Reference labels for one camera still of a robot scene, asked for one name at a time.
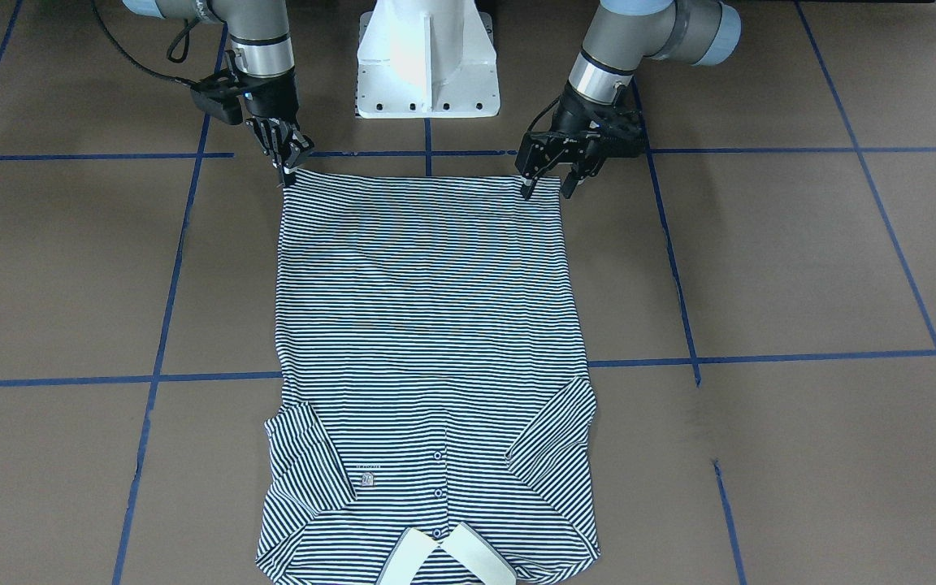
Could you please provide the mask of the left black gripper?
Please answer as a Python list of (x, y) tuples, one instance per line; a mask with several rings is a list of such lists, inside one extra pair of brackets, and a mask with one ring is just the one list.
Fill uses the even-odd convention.
[(558, 163), (570, 166), (561, 182), (561, 196), (573, 196), (577, 186), (596, 176), (609, 157), (639, 157), (648, 142), (640, 113), (626, 104), (628, 86), (613, 85), (610, 103), (597, 102), (567, 83), (558, 98), (547, 132), (527, 132), (515, 159), (521, 177), (520, 195), (530, 200), (536, 181)]

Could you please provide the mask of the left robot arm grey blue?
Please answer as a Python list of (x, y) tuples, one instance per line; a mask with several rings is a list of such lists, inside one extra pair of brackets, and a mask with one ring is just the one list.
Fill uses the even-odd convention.
[(569, 171), (558, 192), (596, 176), (606, 160), (647, 148), (642, 115), (626, 106), (644, 59), (712, 67), (735, 52), (742, 16), (724, 1), (602, 1), (561, 95), (523, 134), (515, 167), (527, 200), (554, 167)]

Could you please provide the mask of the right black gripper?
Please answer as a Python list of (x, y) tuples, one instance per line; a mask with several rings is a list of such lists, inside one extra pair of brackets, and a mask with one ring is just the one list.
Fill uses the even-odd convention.
[(314, 149), (314, 141), (301, 132), (297, 121), (300, 101), (293, 71), (279, 76), (246, 76), (245, 105), (249, 125), (262, 152), (279, 163), (279, 185), (291, 188), (297, 171)]

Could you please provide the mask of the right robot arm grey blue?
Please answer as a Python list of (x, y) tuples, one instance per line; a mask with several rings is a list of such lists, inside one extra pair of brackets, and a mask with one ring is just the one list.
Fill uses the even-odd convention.
[(131, 58), (152, 77), (189, 89), (194, 105), (213, 119), (250, 130), (275, 168), (279, 185), (296, 183), (314, 151), (302, 132), (288, 7), (285, 1), (126, 1), (134, 15), (181, 21), (181, 43), (200, 24), (224, 27), (223, 66), (200, 80), (167, 76)]

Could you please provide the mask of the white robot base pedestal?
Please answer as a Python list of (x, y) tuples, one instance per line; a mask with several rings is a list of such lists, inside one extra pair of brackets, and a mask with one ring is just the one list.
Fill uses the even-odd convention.
[(359, 18), (363, 119), (477, 119), (501, 111), (490, 11), (475, 1), (378, 1)]

